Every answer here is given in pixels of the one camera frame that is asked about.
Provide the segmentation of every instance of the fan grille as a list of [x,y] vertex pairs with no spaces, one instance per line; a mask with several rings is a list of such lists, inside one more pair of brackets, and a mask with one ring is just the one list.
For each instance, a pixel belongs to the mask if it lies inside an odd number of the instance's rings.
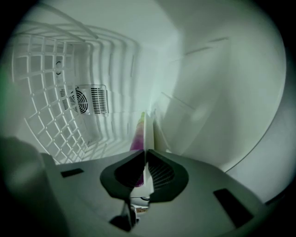
[[92,105],[94,113],[106,114],[107,111],[107,96],[106,91],[101,88],[91,88],[92,92]]
[[[61,97],[66,96],[65,89],[62,89],[62,90],[60,91],[60,94],[61,94]],[[64,109],[65,109],[65,110],[68,109],[68,108],[69,108],[69,105],[68,105],[67,99],[62,100],[62,102],[63,102],[63,105],[64,105]]]
[[[85,113],[88,109],[88,104],[87,104],[85,95],[81,91],[76,90],[76,96],[77,96],[77,102],[78,102],[80,113]],[[76,104],[74,95],[70,96],[70,102],[72,106]]]

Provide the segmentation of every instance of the white plastic wall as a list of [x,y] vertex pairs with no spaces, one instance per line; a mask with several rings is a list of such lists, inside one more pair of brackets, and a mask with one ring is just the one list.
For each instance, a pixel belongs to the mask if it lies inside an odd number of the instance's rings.
[[165,146],[227,171],[262,138],[278,109],[284,45],[271,20],[237,1],[158,1],[177,27],[152,97]]
[[287,57],[287,77],[281,104],[258,145],[227,174],[267,202],[282,192],[296,172],[296,71]]

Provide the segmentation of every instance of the wire rack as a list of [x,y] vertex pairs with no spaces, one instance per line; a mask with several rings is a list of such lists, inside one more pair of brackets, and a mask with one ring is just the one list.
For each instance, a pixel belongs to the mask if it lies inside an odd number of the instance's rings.
[[[56,164],[80,162],[93,141],[86,129],[83,114],[78,111],[80,97],[77,97],[75,90],[79,83],[77,78],[89,78],[88,83],[93,84],[90,55],[94,46],[100,48],[96,69],[100,80],[104,78],[104,70],[108,71],[109,77],[125,74],[132,78],[138,45],[111,31],[85,26],[46,4],[40,3],[37,7],[64,18],[68,24],[22,21],[23,27],[15,32],[12,39],[12,80],[24,94],[29,95],[25,122]],[[77,52],[82,51],[83,60],[80,58],[77,63]],[[117,66],[115,61],[124,63],[121,67],[126,71],[121,75],[113,75],[117,71],[113,70]],[[105,82],[112,88],[110,80]],[[129,91],[133,87],[132,80],[130,83],[125,83],[123,90]],[[111,103],[110,108],[114,110],[115,106]],[[109,137],[108,131],[113,131],[112,124],[110,122],[106,127],[100,125],[100,134]]]
[[[72,111],[78,105],[74,49],[71,43],[38,35],[14,39],[12,78],[30,97],[25,121],[57,163],[81,161],[87,149],[85,124],[81,114]],[[58,91],[61,87],[64,94]],[[69,103],[72,91],[75,103]],[[65,101],[71,105],[68,109]]]

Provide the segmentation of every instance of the vent slot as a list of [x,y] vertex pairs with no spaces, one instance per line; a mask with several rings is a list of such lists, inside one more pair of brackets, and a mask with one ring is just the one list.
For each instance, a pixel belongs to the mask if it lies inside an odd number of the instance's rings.
[[170,184],[175,177],[173,168],[157,158],[149,160],[149,172],[152,176],[154,190]]
[[[76,96],[77,96],[77,102],[78,102],[78,107],[79,107],[80,113],[85,113],[88,109],[88,103],[87,103],[87,99],[86,99],[85,95],[81,91],[76,90]],[[74,95],[70,96],[70,102],[71,102],[72,106],[74,106],[76,104]],[[76,112],[78,112],[77,106],[75,106],[74,110]]]
[[63,178],[67,178],[69,176],[77,175],[77,174],[80,174],[83,172],[84,171],[82,169],[76,168],[76,169],[72,169],[72,170],[63,171],[63,172],[61,172],[61,175],[63,176]]
[[91,88],[93,111],[96,114],[107,113],[106,91],[101,88]]
[[253,218],[253,215],[227,189],[216,190],[214,195],[236,228],[243,226]]
[[[61,97],[66,96],[65,89],[60,90],[60,95],[61,95]],[[69,104],[68,104],[67,99],[62,100],[62,102],[63,102],[63,105],[64,105],[64,109],[67,110],[69,108]]]

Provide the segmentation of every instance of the black rectangular slot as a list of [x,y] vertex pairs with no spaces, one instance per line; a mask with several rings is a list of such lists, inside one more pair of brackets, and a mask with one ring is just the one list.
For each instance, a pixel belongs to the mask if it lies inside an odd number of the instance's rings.
[[214,195],[236,228],[241,227],[253,218],[253,215],[227,189],[217,190]]
[[61,175],[64,178],[66,178],[66,177],[69,177],[69,176],[80,174],[82,172],[84,172],[82,169],[76,168],[76,169],[71,169],[71,170],[63,171],[63,172],[61,172]]

